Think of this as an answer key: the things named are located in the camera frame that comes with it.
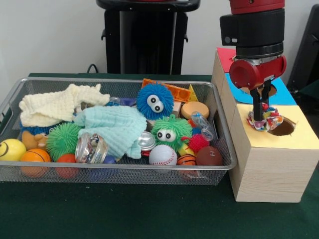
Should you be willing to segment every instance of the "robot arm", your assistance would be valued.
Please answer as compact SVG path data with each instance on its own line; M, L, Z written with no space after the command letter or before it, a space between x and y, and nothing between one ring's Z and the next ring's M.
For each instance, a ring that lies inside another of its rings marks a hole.
M232 14L220 18L222 43L236 46L230 77L247 87L254 100L254 120L262 121L271 81L287 66L284 51L285 0L230 0Z

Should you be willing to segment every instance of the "white cloth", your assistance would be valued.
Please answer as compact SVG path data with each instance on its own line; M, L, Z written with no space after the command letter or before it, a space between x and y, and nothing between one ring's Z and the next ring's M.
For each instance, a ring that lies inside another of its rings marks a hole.
M95 87L70 84L65 91L27 95L19 103L23 126L47 127L62 121L72 121L74 109L82 102L104 106L110 95L100 93L101 85Z

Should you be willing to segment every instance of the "green fuzzy toy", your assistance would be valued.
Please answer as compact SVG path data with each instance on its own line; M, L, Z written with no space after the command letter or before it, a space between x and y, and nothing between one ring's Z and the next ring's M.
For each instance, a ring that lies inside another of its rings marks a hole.
M54 162L67 153L75 154L80 129L73 123L63 123L50 132L46 149Z
M170 115L169 118L163 117L155 121L152 134L156 139L156 145L168 145L177 152L180 139L184 136L189 138L192 136L192 127L187 120L176 119L175 115Z

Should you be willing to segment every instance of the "brown football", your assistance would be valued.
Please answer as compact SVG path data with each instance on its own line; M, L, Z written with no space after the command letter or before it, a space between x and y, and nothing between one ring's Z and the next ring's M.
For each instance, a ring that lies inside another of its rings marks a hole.
M201 166L222 166L223 158L217 148L202 148L196 156L196 164Z

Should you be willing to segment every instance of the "black cable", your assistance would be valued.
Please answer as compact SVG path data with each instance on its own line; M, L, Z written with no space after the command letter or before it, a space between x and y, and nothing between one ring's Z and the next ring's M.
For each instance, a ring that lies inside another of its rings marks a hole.
M86 73L90 73L90 70L91 70L92 67L94 67L96 73L99 73L99 70L98 70L98 68L96 67L95 64L91 64L89 66L88 70L86 71Z

